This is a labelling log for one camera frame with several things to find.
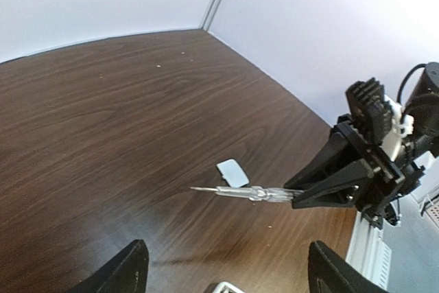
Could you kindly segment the white battery cover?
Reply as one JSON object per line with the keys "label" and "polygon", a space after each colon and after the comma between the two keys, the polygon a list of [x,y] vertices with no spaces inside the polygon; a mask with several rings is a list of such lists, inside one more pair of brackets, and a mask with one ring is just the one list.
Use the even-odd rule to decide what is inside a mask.
{"label": "white battery cover", "polygon": [[222,178],[230,187],[240,188],[250,183],[245,171],[235,159],[228,159],[216,165]]}

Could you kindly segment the clear handle screwdriver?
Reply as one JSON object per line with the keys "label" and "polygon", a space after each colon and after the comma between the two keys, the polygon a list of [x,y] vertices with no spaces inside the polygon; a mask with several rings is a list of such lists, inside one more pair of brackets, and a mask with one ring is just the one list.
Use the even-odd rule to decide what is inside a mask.
{"label": "clear handle screwdriver", "polygon": [[251,187],[190,187],[195,191],[212,192],[218,196],[232,198],[244,198],[253,202],[291,202],[300,196],[303,190],[284,189],[284,188],[264,188],[260,186]]}

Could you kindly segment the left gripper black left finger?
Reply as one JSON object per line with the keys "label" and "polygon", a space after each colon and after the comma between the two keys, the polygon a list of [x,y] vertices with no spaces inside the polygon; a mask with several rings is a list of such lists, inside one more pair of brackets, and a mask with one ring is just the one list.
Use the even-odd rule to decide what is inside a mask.
{"label": "left gripper black left finger", "polygon": [[144,293],[148,276],[148,249],[135,239],[89,278],[67,292],[140,292]]}

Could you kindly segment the white red remote control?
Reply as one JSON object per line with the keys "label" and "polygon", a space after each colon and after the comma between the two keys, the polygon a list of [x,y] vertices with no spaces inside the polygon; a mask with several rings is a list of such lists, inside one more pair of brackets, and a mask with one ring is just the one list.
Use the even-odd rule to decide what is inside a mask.
{"label": "white red remote control", "polygon": [[244,293],[244,291],[232,283],[222,281],[210,284],[204,293]]}

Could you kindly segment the front aluminium rail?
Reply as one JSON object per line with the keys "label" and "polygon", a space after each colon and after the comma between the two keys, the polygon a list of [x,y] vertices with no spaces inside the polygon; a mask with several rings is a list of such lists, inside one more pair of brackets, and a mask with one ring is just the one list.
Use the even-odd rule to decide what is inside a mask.
{"label": "front aluminium rail", "polygon": [[356,216],[346,261],[390,292],[438,291],[438,160],[417,161],[427,168],[423,186],[393,205],[400,221],[382,229]]}

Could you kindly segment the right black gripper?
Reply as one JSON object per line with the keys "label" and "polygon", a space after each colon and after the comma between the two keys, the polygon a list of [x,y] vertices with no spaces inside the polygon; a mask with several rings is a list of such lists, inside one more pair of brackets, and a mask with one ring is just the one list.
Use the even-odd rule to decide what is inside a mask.
{"label": "right black gripper", "polygon": [[[352,162],[353,151],[358,161]],[[392,203],[420,185],[425,166],[416,160],[424,154],[421,133],[403,138],[396,159],[391,160],[380,145],[367,142],[351,121],[339,121],[323,148],[283,187],[303,191],[292,200],[293,209],[355,206],[374,227],[381,228],[383,221],[396,226],[401,212]]]}

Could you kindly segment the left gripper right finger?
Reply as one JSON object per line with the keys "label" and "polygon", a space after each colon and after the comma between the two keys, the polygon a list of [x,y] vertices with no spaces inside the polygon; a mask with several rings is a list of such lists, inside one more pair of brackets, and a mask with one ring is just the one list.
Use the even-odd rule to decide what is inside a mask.
{"label": "left gripper right finger", "polygon": [[308,283],[311,293],[385,293],[321,241],[309,246]]}

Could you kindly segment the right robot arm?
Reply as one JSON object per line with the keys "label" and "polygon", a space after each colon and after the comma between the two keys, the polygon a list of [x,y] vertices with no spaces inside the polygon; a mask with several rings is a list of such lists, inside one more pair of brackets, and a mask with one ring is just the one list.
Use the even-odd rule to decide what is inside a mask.
{"label": "right robot arm", "polygon": [[311,162],[285,183],[295,209],[354,208],[373,227],[397,225],[399,200],[438,158],[438,64],[421,63],[409,99],[389,98],[376,79],[346,90],[340,116]]}

